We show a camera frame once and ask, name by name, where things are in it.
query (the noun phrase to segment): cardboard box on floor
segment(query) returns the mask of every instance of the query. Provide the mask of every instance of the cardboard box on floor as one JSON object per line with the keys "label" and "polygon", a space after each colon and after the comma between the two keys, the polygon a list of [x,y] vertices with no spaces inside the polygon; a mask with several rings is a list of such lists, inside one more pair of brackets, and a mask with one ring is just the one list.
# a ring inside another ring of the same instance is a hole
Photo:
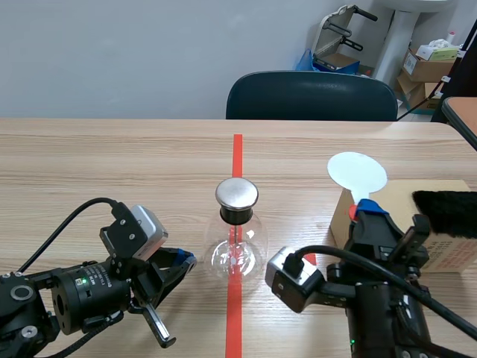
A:
{"label": "cardboard box on floor", "polygon": [[[397,227],[405,233],[413,225],[412,216],[419,213],[412,199],[412,193],[417,190],[470,191],[462,180],[390,180],[383,189],[371,194],[370,199],[388,211]],[[330,225],[339,248],[343,248],[349,238],[351,220],[348,210],[353,204],[351,192],[343,189]],[[424,246],[429,252],[429,261],[423,272],[462,272],[477,259],[477,239],[431,232]]]}
{"label": "cardboard box on floor", "polygon": [[[403,72],[401,72],[401,75],[397,78],[397,90],[402,94],[400,100],[404,102],[407,110],[418,105],[424,98],[429,97],[436,86],[437,84],[413,82]],[[433,114],[439,101],[440,96],[435,96],[426,103],[421,104],[413,113]]]}
{"label": "cardboard box on floor", "polygon": [[437,83],[447,76],[454,65],[455,59],[443,61],[426,61],[409,49],[404,57],[403,72],[413,82]]}

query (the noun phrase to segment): sink pedestal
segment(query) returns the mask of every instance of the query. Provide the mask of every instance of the sink pedestal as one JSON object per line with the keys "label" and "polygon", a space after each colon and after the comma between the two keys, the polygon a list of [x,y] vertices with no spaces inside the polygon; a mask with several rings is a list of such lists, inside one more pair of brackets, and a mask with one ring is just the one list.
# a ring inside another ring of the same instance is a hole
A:
{"label": "sink pedestal", "polygon": [[398,10],[394,14],[393,24],[373,73],[373,78],[383,81],[391,88],[394,88],[394,82],[399,75],[418,17],[419,13]]}

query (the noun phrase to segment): white sink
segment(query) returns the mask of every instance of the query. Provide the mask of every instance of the white sink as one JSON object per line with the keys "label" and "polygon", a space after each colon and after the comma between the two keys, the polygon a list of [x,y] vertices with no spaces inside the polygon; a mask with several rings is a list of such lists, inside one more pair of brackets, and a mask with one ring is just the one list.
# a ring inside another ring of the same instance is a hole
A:
{"label": "white sink", "polygon": [[438,13],[454,0],[378,0],[390,9],[409,13]]}
{"label": "white sink", "polygon": [[455,0],[378,0],[386,7],[394,9],[394,20],[386,42],[379,56],[373,77],[391,87],[401,69],[404,55],[408,50],[414,26],[420,13],[437,13]]}

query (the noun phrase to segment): black cable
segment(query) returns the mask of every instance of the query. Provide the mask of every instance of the black cable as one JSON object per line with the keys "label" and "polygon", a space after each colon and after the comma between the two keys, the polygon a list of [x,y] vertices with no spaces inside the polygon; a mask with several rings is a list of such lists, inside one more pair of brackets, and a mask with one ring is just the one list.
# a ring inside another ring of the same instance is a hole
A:
{"label": "black cable", "polygon": [[108,322],[103,323],[101,326],[93,329],[91,332],[85,334],[79,340],[77,340],[75,343],[70,345],[69,347],[66,347],[62,351],[55,353],[51,356],[48,357],[41,357],[41,358],[65,358],[69,356],[70,354],[73,354],[75,351],[83,347],[87,342],[89,342],[93,337],[97,336],[99,333],[104,331],[106,328],[109,326],[112,326],[113,324],[116,324],[120,322],[124,318],[124,313],[120,312],[116,318],[111,319]]}
{"label": "black cable", "polygon": [[397,307],[397,318],[399,319],[400,324],[404,328],[404,331],[409,338],[419,347],[426,351],[426,353],[434,354],[436,357],[440,358],[472,358],[466,354],[462,354],[456,351],[452,351],[448,348],[441,347],[440,345],[435,345],[431,341],[424,339],[422,336],[417,334],[417,332],[412,328],[411,323],[408,320],[407,313],[404,306]]}
{"label": "black cable", "polygon": [[361,267],[362,269],[365,269],[378,277],[383,277],[385,280],[392,283],[402,291],[406,292],[412,298],[437,313],[440,317],[444,318],[450,324],[454,325],[459,330],[472,337],[474,340],[477,340],[477,328],[472,326],[471,323],[467,322],[465,319],[455,314],[453,311],[449,310],[443,304],[431,298],[425,292],[422,292],[418,288],[411,286],[401,277],[393,274],[391,271],[388,271],[386,268],[378,265],[377,263],[374,263],[373,261],[358,254],[355,254],[351,251],[345,251],[339,248],[332,248],[331,246],[325,245],[312,245],[306,246],[305,248],[301,248],[300,250],[295,252],[294,257],[292,257],[292,260],[299,260],[301,262],[301,259],[306,254],[325,254],[339,257],[340,259],[343,259],[348,263],[352,263],[353,265]]}
{"label": "black cable", "polygon": [[414,107],[412,107],[410,110],[408,110],[406,113],[404,113],[402,116],[400,116],[397,121],[399,121],[400,119],[403,119],[404,117],[406,117],[409,113],[413,112],[414,110],[416,110],[418,107],[422,106],[423,104],[425,104],[428,100],[432,99],[433,97],[435,97],[435,91],[437,91],[437,89],[440,87],[440,85],[443,83],[443,81],[439,81],[439,83],[437,84],[437,86],[432,90],[431,94],[429,95],[429,97],[427,98],[424,98],[419,104],[416,104]]}
{"label": "black cable", "polygon": [[91,199],[86,203],[80,205],[73,213],[69,214],[65,221],[62,222],[61,225],[53,232],[53,234],[50,235],[49,238],[47,238],[47,240],[40,246],[40,248],[38,248],[38,250],[33,255],[31,255],[31,257],[22,265],[22,267],[19,268],[18,272],[25,272],[25,270],[28,269],[28,267],[30,267],[32,263],[35,262],[35,260],[43,253],[43,251],[46,250],[46,248],[57,238],[58,235],[60,235],[60,233],[65,229],[65,227],[68,226],[68,224],[76,216],[78,216],[88,207],[99,203],[106,203],[109,204],[111,207],[114,207],[118,202],[109,198],[96,198]]}

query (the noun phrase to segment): black brush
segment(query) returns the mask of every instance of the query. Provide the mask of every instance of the black brush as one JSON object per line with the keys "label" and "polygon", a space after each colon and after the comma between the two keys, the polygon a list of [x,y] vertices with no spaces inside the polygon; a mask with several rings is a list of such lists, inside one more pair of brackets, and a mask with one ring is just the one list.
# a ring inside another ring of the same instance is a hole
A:
{"label": "black brush", "polygon": [[435,233],[477,238],[477,192],[421,190],[412,198],[420,212],[429,217]]}

